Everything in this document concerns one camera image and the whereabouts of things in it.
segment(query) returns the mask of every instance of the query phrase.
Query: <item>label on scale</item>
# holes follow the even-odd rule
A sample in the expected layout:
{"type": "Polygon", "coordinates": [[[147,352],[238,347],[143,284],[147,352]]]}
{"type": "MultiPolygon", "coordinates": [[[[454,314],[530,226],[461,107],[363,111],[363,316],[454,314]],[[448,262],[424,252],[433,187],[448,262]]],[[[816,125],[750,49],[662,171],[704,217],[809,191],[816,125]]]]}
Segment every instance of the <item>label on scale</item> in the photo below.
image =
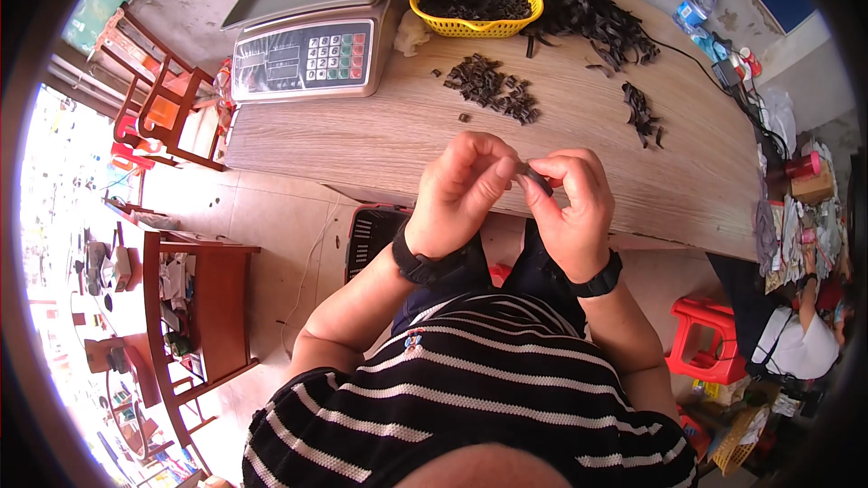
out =
{"type": "Polygon", "coordinates": [[[232,94],[241,101],[367,84],[373,21],[278,29],[235,45],[232,94]]]}

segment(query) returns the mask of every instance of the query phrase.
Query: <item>striped shirt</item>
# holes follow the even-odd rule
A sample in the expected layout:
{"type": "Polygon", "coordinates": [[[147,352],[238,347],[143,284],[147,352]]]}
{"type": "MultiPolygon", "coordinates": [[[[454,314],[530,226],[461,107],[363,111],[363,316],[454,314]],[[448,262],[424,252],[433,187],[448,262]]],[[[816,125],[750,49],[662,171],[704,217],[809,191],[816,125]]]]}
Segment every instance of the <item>striped shirt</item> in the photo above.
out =
{"type": "Polygon", "coordinates": [[[500,443],[573,485],[695,485],[696,452],[630,407],[591,342],[540,300],[459,296],[352,374],[290,380],[250,425],[244,485],[385,486],[462,446],[500,443]]]}

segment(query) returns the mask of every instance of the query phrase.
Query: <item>white cable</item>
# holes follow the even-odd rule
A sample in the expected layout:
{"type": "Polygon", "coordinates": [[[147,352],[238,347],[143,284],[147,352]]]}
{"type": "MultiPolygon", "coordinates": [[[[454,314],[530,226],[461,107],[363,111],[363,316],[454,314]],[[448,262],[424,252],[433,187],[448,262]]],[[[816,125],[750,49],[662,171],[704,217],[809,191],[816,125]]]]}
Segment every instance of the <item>white cable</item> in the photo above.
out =
{"type": "Polygon", "coordinates": [[[301,282],[298,283],[298,294],[295,295],[295,305],[292,306],[292,310],[290,310],[287,318],[283,321],[283,326],[280,327],[280,345],[283,347],[283,351],[287,353],[287,356],[290,361],[292,361],[292,351],[287,348],[287,342],[283,339],[283,332],[287,329],[287,324],[289,323],[289,317],[295,313],[295,310],[298,309],[298,303],[301,301],[301,289],[305,286],[305,278],[307,277],[307,270],[311,265],[311,257],[313,256],[313,251],[317,248],[317,245],[323,240],[323,236],[325,235],[325,230],[328,228],[328,223],[331,221],[331,216],[334,215],[334,212],[338,209],[338,205],[340,204],[340,194],[338,194],[338,200],[334,202],[334,208],[331,209],[328,216],[325,218],[325,222],[323,222],[323,228],[320,230],[320,235],[317,236],[316,241],[313,242],[311,246],[311,251],[307,253],[307,262],[305,263],[305,271],[301,274],[301,282]]]}

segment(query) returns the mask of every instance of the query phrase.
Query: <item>black wristband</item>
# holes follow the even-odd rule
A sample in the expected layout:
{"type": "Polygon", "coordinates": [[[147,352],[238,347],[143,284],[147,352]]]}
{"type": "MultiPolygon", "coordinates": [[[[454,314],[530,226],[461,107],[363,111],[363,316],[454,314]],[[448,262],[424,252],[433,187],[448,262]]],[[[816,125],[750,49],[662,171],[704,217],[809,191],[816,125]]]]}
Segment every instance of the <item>black wristband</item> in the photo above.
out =
{"type": "Polygon", "coordinates": [[[609,249],[609,263],[593,279],[584,283],[570,282],[570,290],[580,298],[594,298],[612,292],[618,284],[623,264],[621,256],[609,249]]]}
{"type": "Polygon", "coordinates": [[[397,229],[395,238],[392,240],[392,258],[395,259],[401,277],[418,285],[428,285],[442,277],[448,276],[452,271],[459,268],[462,262],[464,248],[461,248],[438,261],[433,261],[425,255],[413,255],[407,247],[404,236],[404,228],[408,219],[397,229]]]}

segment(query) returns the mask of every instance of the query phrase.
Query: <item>water bottle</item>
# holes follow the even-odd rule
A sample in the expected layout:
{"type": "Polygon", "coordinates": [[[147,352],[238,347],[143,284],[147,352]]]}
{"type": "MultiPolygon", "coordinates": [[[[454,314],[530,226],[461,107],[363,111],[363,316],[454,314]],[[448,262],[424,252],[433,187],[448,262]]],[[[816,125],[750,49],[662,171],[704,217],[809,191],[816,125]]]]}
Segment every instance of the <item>water bottle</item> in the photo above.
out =
{"type": "Polygon", "coordinates": [[[714,11],[717,0],[684,0],[672,14],[672,19],[681,30],[694,34],[694,27],[699,27],[714,11]]]}

